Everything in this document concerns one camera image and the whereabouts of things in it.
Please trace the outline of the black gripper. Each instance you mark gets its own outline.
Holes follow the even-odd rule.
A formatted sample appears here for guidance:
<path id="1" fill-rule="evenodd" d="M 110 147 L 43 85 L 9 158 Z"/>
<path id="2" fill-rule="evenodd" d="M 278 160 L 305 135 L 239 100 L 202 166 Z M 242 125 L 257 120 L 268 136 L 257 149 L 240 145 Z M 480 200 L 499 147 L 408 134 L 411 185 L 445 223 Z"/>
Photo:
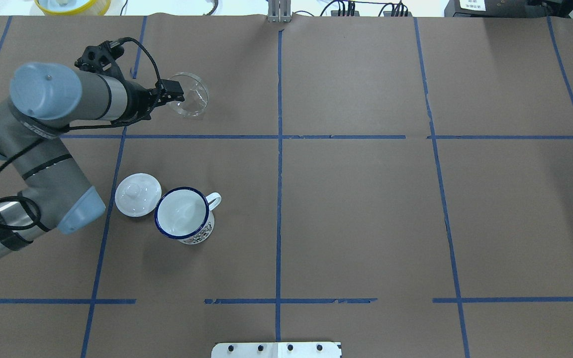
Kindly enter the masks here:
<path id="1" fill-rule="evenodd" d="M 157 80 L 154 88 L 146 89 L 135 81 L 126 81 L 126 92 L 129 105 L 126 109 L 126 120 L 134 122 L 145 119 L 154 108 L 166 102 L 184 102 L 184 89 L 177 80 Z"/>

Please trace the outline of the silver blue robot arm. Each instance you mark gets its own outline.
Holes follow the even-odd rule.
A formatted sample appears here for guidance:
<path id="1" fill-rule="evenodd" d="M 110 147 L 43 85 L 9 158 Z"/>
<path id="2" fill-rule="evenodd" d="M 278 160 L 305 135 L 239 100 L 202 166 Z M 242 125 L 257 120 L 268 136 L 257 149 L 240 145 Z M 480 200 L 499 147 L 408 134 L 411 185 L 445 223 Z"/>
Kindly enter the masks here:
<path id="1" fill-rule="evenodd" d="M 61 140 L 72 122 L 127 127 L 153 108 L 184 101 L 176 81 L 151 89 L 126 80 L 116 64 L 26 63 L 0 102 L 0 259 L 57 229 L 71 234 L 96 221 L 105 203 Z"/>

